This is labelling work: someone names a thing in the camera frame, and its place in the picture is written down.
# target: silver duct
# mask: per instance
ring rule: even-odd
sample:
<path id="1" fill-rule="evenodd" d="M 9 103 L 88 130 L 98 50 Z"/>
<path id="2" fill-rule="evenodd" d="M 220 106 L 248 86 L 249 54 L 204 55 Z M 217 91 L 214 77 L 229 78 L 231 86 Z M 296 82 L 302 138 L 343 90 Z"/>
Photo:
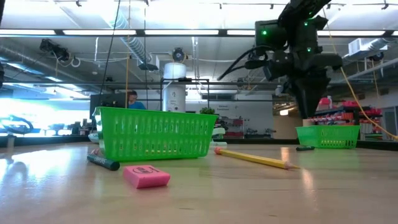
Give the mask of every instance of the silver duct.
<path id="1" fill-rule="evenodd" d="M 362 50 L 356 54 L 353 55 L 345 55 L 343 57 L 343 64 L 347 65 L 351 62 L 355 62 L 359 59 L 364 59 L 366 57 L 370 57 L 373 55 L 376 55 L 380 52 L 380 49 L 385 47 L 387 44 L 392 44 L 396 43 L 397 40 L 395 38 L 378 38 L 370 42 L 368 45 L 368 48 L 365 50 Z"/>
<path id="2" fill-rule="evenodd" d="M 116 18 L 116 21 L 114 20 L 114 18 L 116 17 L 116 13 L 117 12 L 114 13 L 114 16 L 109 17 L 109 19 L 103 17 L 105 22 L 112 29 L 115 23 L 116 29 L 129 29 L 129 22 L 122 12 L 119 12 L 118 18 Z M 131 53 L 136 56 L 140 63 L 144 63 L 145 61 L 149 63 L 152 60 L 152 56 L 149 52 L 145 51 L 144 44 L 142 44 L 142 42 L 137 37 L 121 37 L 120 39 L 129 48 Z"/>
<path id="3" fill-rule="evenodd" d="M 55 73 L 55 61 L 46 57 L 40 58 L 40 55 L 32 52 L 26 47 L 22 48 L 20 44 L 13 40 L 3 40 L 0 44 L 0 55 L 6 57 L 12 61 L 22 61 L 23 64 L 29 68 L 37 68 L 40 72 L 43 72 L 47 76 L 51 76 Z M 58 74 L 61 77 L 67 77 L 71 80 L 84 82 L 85 80 L 77 75 L 65 71 L 64 68 L 58 68 Z M 97 86 L 91 86 L 92 89 L 99 91 L 100 88 Z"/>

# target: small plant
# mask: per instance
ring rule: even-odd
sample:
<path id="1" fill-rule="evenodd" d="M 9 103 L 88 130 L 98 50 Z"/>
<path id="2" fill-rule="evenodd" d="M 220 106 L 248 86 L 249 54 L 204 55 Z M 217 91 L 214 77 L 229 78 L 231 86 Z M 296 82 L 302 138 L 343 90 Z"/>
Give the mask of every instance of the small plant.
<path id="1" fill-rule="evenodd" d="M 199 113 L 201 114 L 214 114 L 216 111 L 212 108 L 202 108 Z"/>

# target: pink eraser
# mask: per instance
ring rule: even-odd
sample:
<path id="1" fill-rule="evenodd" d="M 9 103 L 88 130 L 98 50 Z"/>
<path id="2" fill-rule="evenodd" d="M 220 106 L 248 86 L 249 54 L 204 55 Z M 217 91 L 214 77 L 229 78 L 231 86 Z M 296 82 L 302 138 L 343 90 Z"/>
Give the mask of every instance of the pink eraser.
<path id="1" fill-rule="evenodd" d="M 170 180 L 170 174 L 150 165 L 127 166 L 123 177 L 137 189 L 165 186 Z"/>

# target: ductwork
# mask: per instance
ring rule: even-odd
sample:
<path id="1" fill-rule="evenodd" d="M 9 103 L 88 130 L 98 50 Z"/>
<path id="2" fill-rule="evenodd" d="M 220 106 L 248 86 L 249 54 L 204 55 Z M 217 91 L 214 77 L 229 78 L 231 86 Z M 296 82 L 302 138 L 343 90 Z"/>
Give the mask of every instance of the ductwork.
<path id="1" fill-rule="evenodd" d="M 361 40 L 365 39 L 356 39 L 349 44 L 351 46 L 350 53 L 343 57 L 343 63 L 345 65 L 376 55 L 382 51 L 381 49 L 387 44 L 394 44 L 397 42 L 395 38 L 391 37 L 374 39 L 367 44 L 361 43 Z"/>
<path id="2" fill-rule="evenodd" d="M 46 57 L 40 58 L 40 55 L 14 42 L 10 39 L 3 39 L 0 44 L 0 55 L 12 61 L 23 61 L 23 64 L 30 68 L 35 68 L 43 72 L 47 76 L 53 76 L 55 73 L 55 61 Z M 58 68 L 58 75 L 60 77 L 67 77 L 70 80 L 84 82 L 85 80 L 79 75 L 75 75 L 66 71 L 64 68 Z M 99 91 L 98 86 L 91 86 L 92 89 Z"/>
<path id="3" fill-rule="evenodd" d="M 114 14 L 112 16 L 104 16 L 103 19 L 109 25 L 110 28 L 113 29 L 116 23 L 116 29 L 129 29 L 129 22 L 122 12 L 119 12 L 118 18 L 115 17 L 117 14 L 117 10 L 114 10 Z M 159 69 L 159 60 L 157 58 L 153 58 L 149 52 L 145 51 L 144 44 L 137 37 L 120 37 L 122 42 L 128 47 L 130 52 L 138 59 L 140 65 L 138 67 L 141 70 L 158 70 Z"/>

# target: ceiling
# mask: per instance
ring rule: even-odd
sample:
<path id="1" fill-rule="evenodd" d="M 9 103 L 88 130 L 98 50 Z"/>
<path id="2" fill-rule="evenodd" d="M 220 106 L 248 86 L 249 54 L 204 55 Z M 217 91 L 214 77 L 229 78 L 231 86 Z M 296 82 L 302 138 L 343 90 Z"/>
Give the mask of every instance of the ceiling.
<path id="1" fill-rule="evenodd" d="M 253 29 L 254 22 L 260 20 L 277 19 L 288 1 L 150 1 L 149 7 L 144 1 L 131 1 L 130 27 L 131 29 Z M 357 1 L 332 1 L 329 9 L 325 9 L 326 17 L 330 20 L 332 30 L 398 30 L 398 0 L 388 1 L 389 7 L 384 7 L 384 1 L 357 0 Z M 89 0 L 80 1 L 81 7 L 72 0 L 44 1 L 44 0 L 8 0 L 0 28 L 3 29 L 109 29 L 105 17 L 114 16 L 118 1 Z M 129 1 L 121 1 L 120 12 L 129 17 Z M 73 81 L 72 77 L 64 77 L 55 72 L 56 61 L 50 54 L 46 55 L 39 50 L 42 38 L 36 37 L 0 37 L 0 45 L 10 43 L 14 50 L 30 52 L 39 60 L 52 63 L 54 70 L 48 69 L 44 75 L 34 75 L 23 72 L 23 76 L 15 77 L 16 80 L 26 81 L 27 77 L 43 78 L 58 76 L 63 81 Z M 100 37 L 96 49 L 95 37 L 55 37 L 52 41 L 65 47 L 72 56 L 83 58 L 77 68 L 68 66 L 58 67 L 68 73 L 76 75 L 80 80 L 100 82 L 103 78 L 104 68 L 110 37 Z M 152 55 L 158 55 L 161 67 L 171 62 L 167 53 L 176 47 L 182 47 L 187 55 L 193 55 L 191 37 L 140 37 L 145 50 Z M 337 52 L 343 56 L 348 53 L 348 44 L 353 38 L 319 38 L 319 45 L 324 52 L 333 53 L 335 45 Z M 254 43 L 253 37 L 199 37 L 198 61 L 200 78 L 216 80 L 243 52 L 250 49 Z M 385 60 L 392 60 L 398 55 L 396 47 L 392 46 L 386 52 Z M 120 38 L 115 38 L 111 48 L 111 60 L 108 64 L 107 76 L 114 81 L 126 81 L 126 57 L 128 49 Z M 187 76 L 193 77 L 193 60 L 186 60 Z M 350 74 L 363 70 L 361 66 L 349 70 Z M 14 67 L 7 67 L 6 72 L 18 72 Z M 228 75 L 223 82 L 235 82 L 238 78 L 252 77 L 250 81 L 259 82 L 264 78 L 261 71 L 238 70 Z M 129 81 L 140 82 L 147 78 L 148 82 L 157 82 L 160 72 L 147 72 L 137 67 L 137 60 L 129 61 Z M 218 86 L 217 88 L 236 88 L 235 86 Z"/>

